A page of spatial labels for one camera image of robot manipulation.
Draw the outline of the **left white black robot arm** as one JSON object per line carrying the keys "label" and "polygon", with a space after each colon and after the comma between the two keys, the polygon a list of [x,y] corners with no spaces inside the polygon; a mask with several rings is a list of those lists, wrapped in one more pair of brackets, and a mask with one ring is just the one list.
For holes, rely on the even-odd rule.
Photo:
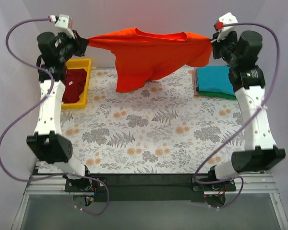
{"label": "left white black robot arm", "polygon": [[75,30],[54,34],[43,32],[37,37],[41,52],[37,58],[41,96],[47,99],[40,105],[38,122],[34,134],[27,136],[29,148],[40,161],[59,168],[72,186],[86,192],[92,188],[88,168],[73,157],[72,143],[62,135],[60,113],[65,79],[66,62],[72,56],[84,56],[88,40],[81,38]]}

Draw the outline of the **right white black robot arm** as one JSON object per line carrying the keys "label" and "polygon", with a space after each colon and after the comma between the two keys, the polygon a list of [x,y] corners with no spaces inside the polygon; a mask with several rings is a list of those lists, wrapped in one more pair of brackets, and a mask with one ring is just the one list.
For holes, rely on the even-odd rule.
{"label": "right white black robot arm", "polygon": [[244,122],[245,145],[243,151],[232,153],[231,159],[210,168],[207,176],[212,190],[221,189],[225,181],[242,173],[272,169],[286,154],[277,147],[273,138],[265,100],[265,79],[256,61],[262,48],[262,36],[255,31],[241,35],[231,31],[217,40],[213,36],[213,57],[223,59],[229,66],[228,78],[235,93]]}

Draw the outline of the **orange t shirt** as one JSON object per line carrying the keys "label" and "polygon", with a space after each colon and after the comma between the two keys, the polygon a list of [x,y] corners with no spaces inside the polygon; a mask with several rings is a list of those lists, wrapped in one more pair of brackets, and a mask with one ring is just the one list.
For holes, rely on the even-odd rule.
{"label": "orange t shirt", "polygon": [[117,92],[140,89],[184,65],[205,67],[212,53],[208,37],[189,32],[153,34],[138,28],[91,37],[89,45],[115,55]]}

